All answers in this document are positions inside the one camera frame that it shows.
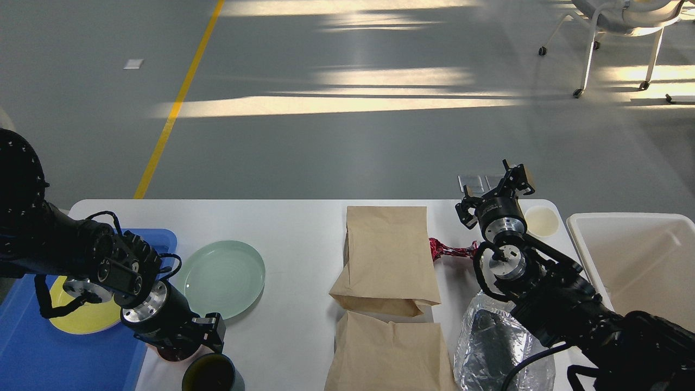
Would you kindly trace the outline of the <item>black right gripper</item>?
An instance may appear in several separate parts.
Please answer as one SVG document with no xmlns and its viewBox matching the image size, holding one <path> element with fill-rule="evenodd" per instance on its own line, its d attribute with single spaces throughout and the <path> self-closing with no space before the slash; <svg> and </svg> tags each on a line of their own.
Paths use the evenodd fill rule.
<svg viewBox="0 0 695 391">
<path fill-rule="evenodd" d="M 511 165 L 507 159 L 502 159 L 502 165 L 504 175 L 491 189 L 496 197 L 479 197 L 468 185 L 463 185 L 463 198 L 455 205 L 464 227 L 472 230 L 479 224 L 483 238 L 492 243 L 496 243 L 502 235 L 522 236 L 528 232 L 519 196 L 536 193 L 532 174 L 523 163 Z"/>
</svg>

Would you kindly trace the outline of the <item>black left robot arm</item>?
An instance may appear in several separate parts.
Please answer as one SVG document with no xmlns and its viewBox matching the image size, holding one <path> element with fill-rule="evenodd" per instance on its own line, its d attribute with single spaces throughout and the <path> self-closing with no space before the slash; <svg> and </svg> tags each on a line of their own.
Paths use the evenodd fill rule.
<svg viewBox="0 0 695 391">
<path fill-rule="evenodd" d="M 75 220 L 45 199 L 49 183 L 37 153 L 17 132 L 1 131 L 2 277 L 32 274 L 40 314 L 63 317 L 84 304 L 114 300 L 120 321 L 166 361 L 184 361 L 205 346 L 220 354 L 226 327 L 218 312 L 201 316 L 169 281 L 180 269 L 164 266 L 144 238 L 95 215 Z"/>
</svg>

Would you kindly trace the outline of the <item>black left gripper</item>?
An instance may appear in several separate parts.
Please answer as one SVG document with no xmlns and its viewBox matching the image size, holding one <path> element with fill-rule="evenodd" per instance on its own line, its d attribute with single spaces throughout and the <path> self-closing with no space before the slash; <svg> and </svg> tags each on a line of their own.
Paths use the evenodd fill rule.
<svg viewBox="0 0 695 391">
<path fill-rule="evenodd" d="M 120 319 L 142 341 L 157 347 L 167 362 L 186 361 L 201 345 L 223 353 L 226 326 L 222 315 L 211 312 L 196 317 L 188 300 L 167 280 L 157 280 L 141 304 L 122 309 Z"/>
</svg>

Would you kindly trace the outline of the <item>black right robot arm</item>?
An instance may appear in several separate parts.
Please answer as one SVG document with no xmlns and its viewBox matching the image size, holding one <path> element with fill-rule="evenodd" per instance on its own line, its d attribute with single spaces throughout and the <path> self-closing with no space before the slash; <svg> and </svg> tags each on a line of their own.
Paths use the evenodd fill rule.
<svg viewBox="0 0 695 391">
<path fill-rule="evenodd" d="M 692 390 L 693 332 L 641 310 L 609 310 L 578 262 L 529 233 L 518 199 L 535 192 L 532 176 L 523 164 L 502 164 L 497 186 L 476 195 L 461 183 L 455 205 L 461 223 L 482 233 L 472 256 L 482 292 L 513 302 L 511 316 L 546 347 L 517 364 L 501 389 L 530 364 L 576 347 L 593 367 L 567 368 L 573 390 L 583 389 L 581 376 L 594 378 L 596 390 Z"/>
</svg>

